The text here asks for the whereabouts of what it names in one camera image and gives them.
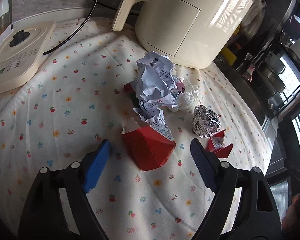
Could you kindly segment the red torn wrapper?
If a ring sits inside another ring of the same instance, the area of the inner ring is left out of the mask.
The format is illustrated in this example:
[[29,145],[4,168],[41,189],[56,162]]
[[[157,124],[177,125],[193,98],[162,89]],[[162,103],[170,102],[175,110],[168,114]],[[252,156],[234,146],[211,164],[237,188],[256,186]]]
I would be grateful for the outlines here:
[[214,153],[218,158],[227,159],[233,149],[233,143],[229,145],[224,144],[226,130],[212,135],[208,141],[207,150]]

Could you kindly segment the foil ball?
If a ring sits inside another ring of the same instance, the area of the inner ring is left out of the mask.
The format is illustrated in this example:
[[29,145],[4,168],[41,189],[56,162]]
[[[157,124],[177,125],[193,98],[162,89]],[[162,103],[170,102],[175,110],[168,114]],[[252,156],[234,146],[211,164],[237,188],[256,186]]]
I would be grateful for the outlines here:
[[203,105],[197,105],[193,110],[192,130],[200,138],[209,138],[220,130],[221,123],[218,114]]

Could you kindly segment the red paper box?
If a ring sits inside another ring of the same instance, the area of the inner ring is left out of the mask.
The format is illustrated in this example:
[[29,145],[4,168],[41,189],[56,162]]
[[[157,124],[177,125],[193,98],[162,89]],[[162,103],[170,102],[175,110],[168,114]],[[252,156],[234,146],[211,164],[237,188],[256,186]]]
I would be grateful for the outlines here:
[[128,154],[142,171],[155,170],[165,165],[175,149],[173,137],[164,134],[167,127],[141,127],[131,117],[123,127],[121,136]]

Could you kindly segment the printed paper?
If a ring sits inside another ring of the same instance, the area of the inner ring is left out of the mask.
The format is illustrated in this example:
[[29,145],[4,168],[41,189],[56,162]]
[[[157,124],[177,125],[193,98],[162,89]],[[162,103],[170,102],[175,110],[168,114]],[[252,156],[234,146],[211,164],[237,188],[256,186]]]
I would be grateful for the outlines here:
[[134,108],[134,111],[156,132],[173,141],[162,107],[177,111],[178,99],[185,91],[183,82],[172,74],[174,63],[168,56],[162,56],[154,51],[146,53],[136,63],[139,73],[131,84],[139,106]]

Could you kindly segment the white tissue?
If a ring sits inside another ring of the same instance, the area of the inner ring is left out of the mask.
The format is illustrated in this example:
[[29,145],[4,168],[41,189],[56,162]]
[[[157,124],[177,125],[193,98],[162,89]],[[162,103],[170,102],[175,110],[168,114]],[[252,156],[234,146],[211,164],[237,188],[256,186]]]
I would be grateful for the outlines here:
[[177,106],[179,111],[189,110],[198,99],[199,88],[193,85],[187,78],[181,77],[180,81],[183,83],[184,90],[178,95]]

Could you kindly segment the floral white tablecloth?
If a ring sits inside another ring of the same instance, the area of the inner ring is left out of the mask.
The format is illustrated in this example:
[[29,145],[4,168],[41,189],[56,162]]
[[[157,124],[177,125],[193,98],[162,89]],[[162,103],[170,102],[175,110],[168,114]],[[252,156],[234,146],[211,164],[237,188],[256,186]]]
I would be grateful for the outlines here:
[[107,236],[192,238],[213,199],[190,155],[193,111],[165,111],[176,147],[161,168],[143,172],[122,142],[137,116],[123,87],[145,53],[131,27],[113,32],[111,20],[96,18],[25,85],[0,95],[0,219],[13,233],[41,167],[66,168],[108,139],[111,156],[88,193]]

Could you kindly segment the stainless steel sink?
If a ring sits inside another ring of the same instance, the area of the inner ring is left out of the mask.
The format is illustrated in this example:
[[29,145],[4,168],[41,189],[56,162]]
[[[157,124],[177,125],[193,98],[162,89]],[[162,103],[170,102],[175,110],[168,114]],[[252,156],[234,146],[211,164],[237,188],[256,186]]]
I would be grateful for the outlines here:
[[235,69],[230,67],[225,60],[215,58],[214,63],[251,109],[261,127],[264,127],[268,117],[251,86]]

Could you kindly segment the cream kettle base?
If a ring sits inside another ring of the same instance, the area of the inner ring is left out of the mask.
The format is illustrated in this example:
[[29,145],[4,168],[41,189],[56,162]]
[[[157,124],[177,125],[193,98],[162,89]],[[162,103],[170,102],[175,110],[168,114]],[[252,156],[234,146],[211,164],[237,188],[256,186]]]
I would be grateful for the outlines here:
[[0,45],[0,94],[27,83],[36,74],[55,22],[46,21],[8,35]]

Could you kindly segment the cream air fryer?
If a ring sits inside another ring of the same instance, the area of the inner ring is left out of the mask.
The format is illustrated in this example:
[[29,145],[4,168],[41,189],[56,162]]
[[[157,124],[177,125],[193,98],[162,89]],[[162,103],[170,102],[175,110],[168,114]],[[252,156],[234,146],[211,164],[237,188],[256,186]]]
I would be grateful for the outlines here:
[[249,11],[253,0],[121,0],[113,31],[124,28],[133,5],[143,6],[135,34],[147,51],[178,65],[208,67]]

